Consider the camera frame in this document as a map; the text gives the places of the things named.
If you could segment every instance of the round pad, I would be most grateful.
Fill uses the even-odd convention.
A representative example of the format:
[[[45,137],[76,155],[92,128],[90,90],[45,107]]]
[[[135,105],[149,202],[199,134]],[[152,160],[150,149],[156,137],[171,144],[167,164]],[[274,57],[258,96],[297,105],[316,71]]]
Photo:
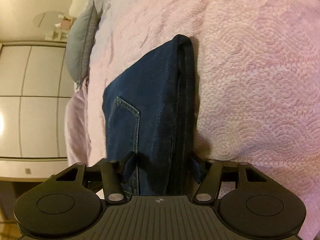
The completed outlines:
[[[283,204],[275,197],[258,195],[247,200],[247,208],[258,216],[270,217],[279,214],[283,210]]]
[[[92,225],[102,211],[100,198],[84,187],[39,187],[21,196],[14,214],[19,228],[29,236],[62,238]]]
[[[38,209],[47,214],[61,214],[75,205],[75,200],[65,194],[50,194],[38,201]]]
[[[301,227],[306,215],[303,202],[286,189],[268,191],[265,188],[267,186],[252,193],[241,190],[240,186],[224,195],[218,207],[222,219],[235,231],[248,237],[293,234]]]

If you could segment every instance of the pocket stitching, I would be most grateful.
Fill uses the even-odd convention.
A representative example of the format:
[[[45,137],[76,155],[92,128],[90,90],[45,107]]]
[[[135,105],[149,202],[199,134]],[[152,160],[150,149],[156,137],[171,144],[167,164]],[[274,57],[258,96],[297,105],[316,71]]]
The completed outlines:
[[[108,118],[108,136],[106,137],[106,145],[108,145],[108,138],[109,138],[109,135],[110,135],[110,120],[111,118],[113,117],[114,113],[115,113],[115,108],[117,106],[123,106],[125,107],[127,110],[129,110],[135,117],[136,119],[136,125],[135,125],[135,131],[134,131],[134,138],[133,138],[133,146],[132,146],[132,151],[134,151],[136,154],[138,154],[138,139],[139,139],[139,125],[140,125],[140,112],[139,110],[137,110],[136,108],[134,108],[132,105],[130,105],[128,102],[124,101],[122,98],[120,97],[117,97],[116,100],[114,101],[113,103],[113,106],[111,108],[111,111],[110,111],[110,115],[109,115],[109,118]],[[136,190],[136,194],[139,194],[140,190],[139,190],[139,172],[138,172],[138,164],[136,166],[136,169],[134,171],[134,175],[132,177],[132,180],[135,184],[135,187],[134,189]]]

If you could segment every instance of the pink blanket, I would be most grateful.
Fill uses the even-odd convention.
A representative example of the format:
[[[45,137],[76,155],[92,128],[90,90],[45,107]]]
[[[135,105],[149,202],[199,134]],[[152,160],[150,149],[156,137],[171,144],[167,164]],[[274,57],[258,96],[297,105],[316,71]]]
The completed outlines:
[[[86,78],[66,107],[64,134],[69,166],[77,162],[88,163],[88,153],[90,153],[87,127],[88,83]]]
[[[104,13],[90,63],[92,165],[106,155],[105,87],[176,34],[197,63],[195,151],[248,161],[307,207],[320,230],[320,0],[96,0]]]

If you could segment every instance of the black plastic mount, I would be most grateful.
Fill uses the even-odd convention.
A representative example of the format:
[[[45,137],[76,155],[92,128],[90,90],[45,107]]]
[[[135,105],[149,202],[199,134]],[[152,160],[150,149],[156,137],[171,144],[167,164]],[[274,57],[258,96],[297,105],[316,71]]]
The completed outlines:
[[[172,230],[172,237],[177,233],[173,239],[184,239],[188,233],[194,236],[190,239],[199,239],[196,234],[206,236],[200,239],[215,239],[220,234],[221,240],[298,239],[306,216],[303,202],[248,163],[205,162],[191,154],[189,172],[200,184],[192,200],[187,196],[128,200],[121,184],[130,179],[135,167],[134,152],[121,162],[102,159],[92,167],[76,163],[25,193],[14,208],[24,240],[87,239],[100,230],[103,239],[117,234],[119,239],[139,239],[135,231],[148,236],[148,230],[153,234],[158,230],[159,239],[170,239],[162,235],[166,230]],[[233,181],[235,189],[218,199],[224,181]],[[102,188],[105,200],[94,193]],[[148,223],[145,233],[143,223]],[[130,227],[136,228],[133,235],[130,229],[124,234],[124,228]]]

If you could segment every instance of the white wall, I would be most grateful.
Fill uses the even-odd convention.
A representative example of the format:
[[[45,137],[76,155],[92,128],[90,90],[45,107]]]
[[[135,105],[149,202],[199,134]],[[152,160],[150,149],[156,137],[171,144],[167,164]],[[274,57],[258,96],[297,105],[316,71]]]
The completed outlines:
[[[0,41],[39,41],[44,33],[32,23],[39,13],[68,14],[72,0],[0,0]]]

